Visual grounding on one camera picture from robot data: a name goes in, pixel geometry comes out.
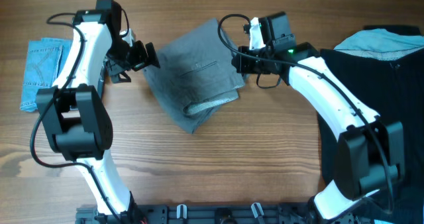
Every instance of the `blue jeans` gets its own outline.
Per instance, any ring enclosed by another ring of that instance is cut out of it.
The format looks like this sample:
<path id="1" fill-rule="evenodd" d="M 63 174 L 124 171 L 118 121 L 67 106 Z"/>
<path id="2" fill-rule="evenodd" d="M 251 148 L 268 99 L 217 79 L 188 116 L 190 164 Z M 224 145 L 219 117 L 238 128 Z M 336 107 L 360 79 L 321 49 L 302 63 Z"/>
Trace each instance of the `blue jeans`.
<path id="1" fill-rule="evenodd" d="M 42 38 L 28 44 L 27 61 L 21 97 L 21 110 L 33 112 L 37 109 L 35 97 L 38 89 L 49 88 L 63 70 L 71 49 L 72 40 Z M 103 92 L 104 70 L 97 91 Z"/>

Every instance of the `wood grain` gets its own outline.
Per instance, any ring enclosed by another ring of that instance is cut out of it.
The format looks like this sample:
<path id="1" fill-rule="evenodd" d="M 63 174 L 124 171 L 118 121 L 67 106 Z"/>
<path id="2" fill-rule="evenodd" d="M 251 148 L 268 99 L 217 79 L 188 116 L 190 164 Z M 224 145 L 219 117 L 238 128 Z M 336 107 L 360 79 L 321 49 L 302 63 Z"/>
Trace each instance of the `wood grain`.
<path id="1" fill-rule="evenodd" d="M 423 0 L 116 0 L 143 42 L 156 48 L 212 17 L 243 13 L 289 15 L 298 42 L 332 48 L 363 25 L 424 28 Z M 49 170 L 32 161 L 28 142 L 36 113 L 19 111 L 29 40 L 70 38 L 68 28 L 45 24 L 54 13 L 92 8 L 95 0 L 0 0 L 0 223 L 73 223 L 75 208 L 95 200 L 73 168 Z M 225 23 L 246 44 L 242 21 Z M 194 135 L 177 127 L 141 73 L 111 84 L 103 102 L 113 121 L 112 153 L 138 203 L 251 203 L 306 201 L 323 188 L 316 114 L 290 87 L 258 89 L 224 105 Z M 264 85 L 276 78 L 264 77 Z M 61 162 L 44 130 L 37 152 Z"/>

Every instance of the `blue pocket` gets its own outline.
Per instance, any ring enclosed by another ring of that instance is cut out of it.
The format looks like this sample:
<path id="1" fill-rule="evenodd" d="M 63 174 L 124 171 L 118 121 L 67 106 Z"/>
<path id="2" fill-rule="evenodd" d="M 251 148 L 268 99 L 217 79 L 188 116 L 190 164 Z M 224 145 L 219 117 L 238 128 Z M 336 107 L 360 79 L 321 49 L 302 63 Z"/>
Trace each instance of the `blue pocket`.
<path id="1" fill-rule="evenodd" d="M 58 76 L 63 46 L 30 41 L 21 97 L 21 110 L 35 111 L 38 89 L 51 87 Z"/>

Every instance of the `black fabric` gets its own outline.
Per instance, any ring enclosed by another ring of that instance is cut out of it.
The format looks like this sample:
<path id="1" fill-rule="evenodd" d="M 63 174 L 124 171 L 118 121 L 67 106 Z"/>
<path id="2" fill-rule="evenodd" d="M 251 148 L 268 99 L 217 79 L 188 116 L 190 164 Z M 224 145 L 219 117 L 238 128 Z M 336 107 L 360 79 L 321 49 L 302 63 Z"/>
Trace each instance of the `black fabric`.
<path id="1" fill-rule="evenodd" d="M 424 200 L 424 49 L 395 61 L 351 56 L 322 50 L 330 71 L 357 97 L 382 117 L 403 125 L 405 179 L 394 185 L 392 216 L 366 204 L 354 212 L 392 223 L 423 223 Z M 337 143 L 322 117 L 318 117 L 322 142 L 322 173 L 328 184 L 333 179 Z M 387 192 L 374 195 L 387 207 Z"/>
<path id="2" fill-rule="evenodd" d="M 416 26 L 409 25 L 366 25 L 364 30 L 373 30 L 377 28 L 384 28 L 388 32 L 396 33 L 403 36 L 415 36 L 421 35 L 419 28 Z"/>

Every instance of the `wooden table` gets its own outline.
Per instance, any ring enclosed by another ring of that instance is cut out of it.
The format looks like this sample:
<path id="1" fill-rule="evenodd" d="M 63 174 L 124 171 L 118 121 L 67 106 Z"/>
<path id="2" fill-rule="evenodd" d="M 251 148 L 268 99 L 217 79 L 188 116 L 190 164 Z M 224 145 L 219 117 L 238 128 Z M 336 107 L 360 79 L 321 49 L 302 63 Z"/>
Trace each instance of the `wooden table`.
<path id="1" fill-rule="evenodd" d="M 424 26 L 423 0 L 116 0 L 132 29 L 156 48 L 229 13 L 263 17 L 285 11 L 297 41 L 332 48 L 369 24 Z M 0 0 L 0 223 L 73 223 L 75 208 L 95 200 L 75 168 L 47 169 L 28 142 L 38 113 L 19 110 L 29 40 L 71 38 L 50 15 L 91 9 L 95 0 Z M 241 45 L 244 21 L 225 30 Z M 111 148 L 137 203 L 277 203 L 306 201 L 323 189 L 316 113 L 290 87 L 258 89 L 251 77 L 194 135 L 163 112 L 141 72 L 130 84 L 107 82 L 103 101 L 113 121 Z M 273 76 L 264 78 L 272 85 Z M 61 162 L 38 132 L 37 151 Z"/>

